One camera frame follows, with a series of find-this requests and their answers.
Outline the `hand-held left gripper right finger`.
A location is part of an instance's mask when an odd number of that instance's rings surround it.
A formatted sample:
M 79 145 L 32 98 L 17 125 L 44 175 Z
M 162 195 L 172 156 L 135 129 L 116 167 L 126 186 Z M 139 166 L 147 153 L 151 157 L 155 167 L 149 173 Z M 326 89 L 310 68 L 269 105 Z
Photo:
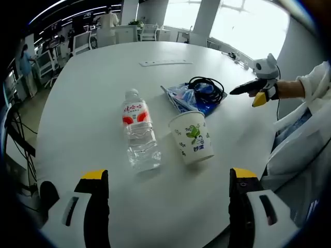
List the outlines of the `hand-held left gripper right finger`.
M 298 231 L 290 208 L 247 169 L 230 169 L 229 198 L 229 247 L 284 247 Z

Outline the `person's right hand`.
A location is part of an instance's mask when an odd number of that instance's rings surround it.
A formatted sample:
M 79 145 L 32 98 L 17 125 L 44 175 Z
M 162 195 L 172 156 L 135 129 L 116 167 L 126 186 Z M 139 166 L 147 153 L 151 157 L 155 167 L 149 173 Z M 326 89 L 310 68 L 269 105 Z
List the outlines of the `person's right hand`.
M 279 99 L 304 98 L 305 90 L 301 81 L 277 81 Z

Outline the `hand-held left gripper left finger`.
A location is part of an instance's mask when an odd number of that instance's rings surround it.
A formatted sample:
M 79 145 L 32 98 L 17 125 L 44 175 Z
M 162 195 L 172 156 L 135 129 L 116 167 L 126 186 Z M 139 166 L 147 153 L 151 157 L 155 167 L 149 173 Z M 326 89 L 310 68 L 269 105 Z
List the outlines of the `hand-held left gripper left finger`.
M 41 232 L 54 247 L 110 247 L 106 169 L 86 173 L 73 191 L 63 195 L 44 181 L 41 203 L 47 215 Z

